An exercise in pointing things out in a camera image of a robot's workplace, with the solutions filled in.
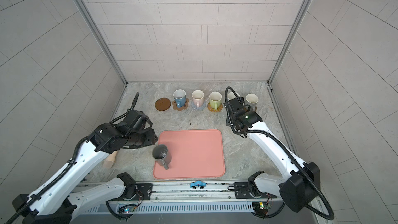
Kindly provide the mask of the woven rattan round coaster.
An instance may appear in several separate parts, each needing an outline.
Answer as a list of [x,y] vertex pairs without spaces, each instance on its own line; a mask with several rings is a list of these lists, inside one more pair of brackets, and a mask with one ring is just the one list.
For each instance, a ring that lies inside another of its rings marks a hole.
[[223,109],[223,105],[219,105],[217,109],[212,108],[212,106],[210,105],[210,103],[207,104],[207,109],[212,112],[212,113],[219,113],[222,111]]

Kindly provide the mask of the white mug green handle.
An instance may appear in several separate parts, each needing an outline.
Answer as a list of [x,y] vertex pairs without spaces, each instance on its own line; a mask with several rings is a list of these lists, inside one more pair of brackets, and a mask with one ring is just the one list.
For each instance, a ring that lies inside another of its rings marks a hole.
[[209,95],[209,102],[212,108],[217,109],[221,105],[222,95],[220,92],[212,92]]

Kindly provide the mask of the dark grey mug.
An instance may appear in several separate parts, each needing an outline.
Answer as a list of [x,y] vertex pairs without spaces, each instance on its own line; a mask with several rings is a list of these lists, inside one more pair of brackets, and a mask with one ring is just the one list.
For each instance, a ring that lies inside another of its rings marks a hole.
[[152,151],[152,157],[159,165],[163,166],[165,170],[169,169],[172,155],[166,145],[157,145]]

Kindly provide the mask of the blue knitted round coaster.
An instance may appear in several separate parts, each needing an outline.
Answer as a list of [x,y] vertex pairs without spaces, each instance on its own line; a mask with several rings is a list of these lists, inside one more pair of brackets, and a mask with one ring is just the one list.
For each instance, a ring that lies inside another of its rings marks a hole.
[[191,107],[195,110],[195,111],[202,111],[203,109],[206,108],[206,102],[204,102],[201,106],[197,107],[196,103],[194,101],[192,101],[190,103]]

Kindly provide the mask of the white mug pink handle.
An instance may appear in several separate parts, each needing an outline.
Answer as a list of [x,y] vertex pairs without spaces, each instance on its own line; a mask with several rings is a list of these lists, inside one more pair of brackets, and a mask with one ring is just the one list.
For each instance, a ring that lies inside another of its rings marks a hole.
[[191,94],[193,101],[196,103],[197,107],[204,103],[204,92],[201,90],[195,90]]

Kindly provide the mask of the grey mug blue handle front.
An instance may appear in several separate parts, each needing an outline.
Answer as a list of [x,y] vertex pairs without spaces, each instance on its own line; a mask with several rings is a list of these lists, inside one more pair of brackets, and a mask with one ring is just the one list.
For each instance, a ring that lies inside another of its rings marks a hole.
[[186,102],[186,92],[184,90],[177,89],[173,93],[173,97],[174,97],[174,100],[176,101],[178,107],[184,106],[184,104]]

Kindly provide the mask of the white mug blue handle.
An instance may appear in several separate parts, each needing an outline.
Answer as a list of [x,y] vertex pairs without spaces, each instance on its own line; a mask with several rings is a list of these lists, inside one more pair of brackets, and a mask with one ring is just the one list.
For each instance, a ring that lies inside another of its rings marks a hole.
[[229,92],[227,97],[228,97],[228,101],[236,98],[236,96],[235,96],[235,94],[233,92]]

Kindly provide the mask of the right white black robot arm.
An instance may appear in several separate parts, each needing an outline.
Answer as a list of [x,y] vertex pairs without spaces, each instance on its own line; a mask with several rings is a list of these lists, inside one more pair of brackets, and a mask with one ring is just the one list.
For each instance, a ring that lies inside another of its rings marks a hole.
[[248,178],[249,191],[254,195],[280,195],[282,206],[294,212],[307,208],[326,220],[334,220],[333,209],[321,192],[320,169],[306,163],[290,151],[267,127],[263,119],[244,104],[242,97],[226,100],[227,126],[234,134],[250,138],[269,156],[280,171],[281,179],[271,179],[265,172]]

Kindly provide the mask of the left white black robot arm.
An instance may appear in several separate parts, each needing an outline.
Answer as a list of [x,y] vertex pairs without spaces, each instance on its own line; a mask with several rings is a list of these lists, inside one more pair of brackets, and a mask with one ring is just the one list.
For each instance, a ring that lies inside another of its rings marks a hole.
[[152,122],[142,111],[129,109],[109,123],[99,125],[75,146],[72,157],[42,186],[30,194],[18,195],[12,202],[15,214],[25,224],[68,224],[79,214],[109,200],[133,199],[137,194],[135,179],[121,173],[107,183],[73,194],[72,190],[110,154],[120,149],[139,149],[158,140]]

